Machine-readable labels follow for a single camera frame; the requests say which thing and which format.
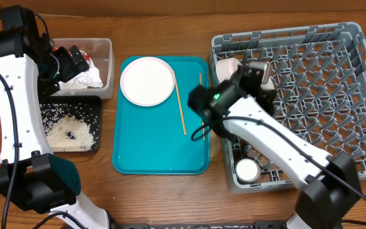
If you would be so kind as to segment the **red snack wrapper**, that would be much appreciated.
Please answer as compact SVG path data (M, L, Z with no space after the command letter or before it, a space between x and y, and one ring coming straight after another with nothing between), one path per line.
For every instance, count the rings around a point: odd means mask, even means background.
M56 51L57 49L58 49L58 48L57 48L56 46L54 46L54 47L53 47L53 51ZM91 61L90 56L89 56L85 51L80 50L80 52L81 52L82 56L84 57L84 59L85 59L86 61Z

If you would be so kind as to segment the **white paper napkin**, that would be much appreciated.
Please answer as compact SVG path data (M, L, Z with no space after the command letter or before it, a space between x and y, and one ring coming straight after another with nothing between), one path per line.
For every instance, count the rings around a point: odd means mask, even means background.
M86 61L89 69L82 73L79 73L73 79L68 82L60 82L60 88L62 90L76 90L86 88L102 88L103 83L100 78L100 71L93 63L93 60Z

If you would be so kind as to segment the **small pink bowl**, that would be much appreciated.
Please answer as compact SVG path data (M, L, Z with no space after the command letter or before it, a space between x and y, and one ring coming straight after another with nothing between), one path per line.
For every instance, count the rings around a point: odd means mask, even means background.
M241 62L236 58L228 58L224 60L219 60L216 63L216 75L219 83L225 80L230 80L232 75L241 66Z

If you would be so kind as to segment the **large pink plate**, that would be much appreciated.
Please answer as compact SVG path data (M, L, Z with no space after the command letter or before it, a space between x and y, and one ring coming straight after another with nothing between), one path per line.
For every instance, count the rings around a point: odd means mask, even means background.
M175 88L171 66L157 57L140 57L121 73L120 88L131 103L150 107L165 102Z

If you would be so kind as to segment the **pale green plastic cup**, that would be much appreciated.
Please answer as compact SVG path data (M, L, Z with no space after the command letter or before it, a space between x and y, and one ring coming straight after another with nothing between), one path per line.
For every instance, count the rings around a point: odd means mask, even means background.
M261 176L260 167L251 159L241 159L235 166L237 179L242 183L256 183Z

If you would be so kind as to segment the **grey green bowl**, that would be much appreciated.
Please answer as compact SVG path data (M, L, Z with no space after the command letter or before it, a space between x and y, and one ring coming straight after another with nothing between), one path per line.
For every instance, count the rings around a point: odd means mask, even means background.
M269 90L275 91L275 84L273 83L272 78L268 79L267 83L262 83L261 89L264 91L269 91Z

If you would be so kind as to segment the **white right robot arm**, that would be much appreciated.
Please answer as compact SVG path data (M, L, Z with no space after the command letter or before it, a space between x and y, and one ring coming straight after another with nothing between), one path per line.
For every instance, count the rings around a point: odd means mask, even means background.
M187 105L225 138L240 137L276 164L299 189L293 215L282 228L341 228L362 193L353 159L336 156L295 135L273 118L276 90L266 62L241 64L216 87L198 85Z

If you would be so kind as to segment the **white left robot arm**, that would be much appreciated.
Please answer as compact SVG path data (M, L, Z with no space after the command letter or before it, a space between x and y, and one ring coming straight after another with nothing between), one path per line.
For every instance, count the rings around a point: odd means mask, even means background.
M48 144L39 103L88 64L76 46L54 48L50 35L38 30L40 19L18 5L1 10L0 194L8 205L58 217L71 228L116 228L81 191L76 166Z

